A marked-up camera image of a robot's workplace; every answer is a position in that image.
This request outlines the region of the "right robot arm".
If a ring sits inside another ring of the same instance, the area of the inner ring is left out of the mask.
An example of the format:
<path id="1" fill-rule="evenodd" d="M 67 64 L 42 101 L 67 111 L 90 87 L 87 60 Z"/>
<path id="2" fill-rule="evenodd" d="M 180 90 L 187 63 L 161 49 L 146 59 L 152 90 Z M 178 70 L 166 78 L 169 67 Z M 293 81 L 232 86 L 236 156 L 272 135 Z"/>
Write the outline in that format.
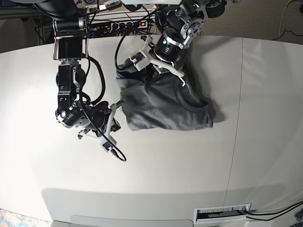
<path id="1" fill-rule="evenodd" d="M 83 127 L 85 132 L 93 131 L 97 136 L 119 130 L 113 109 L 102 101 L 105 94 L 102 68 L 88 53 L 90 14 L 72 0 L 42 0 L 34 6 L 53 20 L 53 59 L 61 62 L 56 75 L 57 121 L 66 128 Z M 101 92 L 95 100 L 83 92 L 88 72 L 81 68 L 82 59 L 95 64 L 100 76 Z"/>

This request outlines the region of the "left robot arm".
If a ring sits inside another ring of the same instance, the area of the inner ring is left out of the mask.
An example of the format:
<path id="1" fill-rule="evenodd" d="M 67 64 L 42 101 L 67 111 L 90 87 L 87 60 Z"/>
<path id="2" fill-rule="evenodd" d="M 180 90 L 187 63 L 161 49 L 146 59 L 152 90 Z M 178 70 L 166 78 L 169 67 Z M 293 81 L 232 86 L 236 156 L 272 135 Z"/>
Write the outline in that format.
<path id="1" fill-rule="evenodd" d="M 155 55 L 165 62 L 178 62 L 206 20 L 220 17 L 226 4 L 225 0 L 183 0 L 178 5 L 157 5 L 155 22 L 161 37 Z"/>

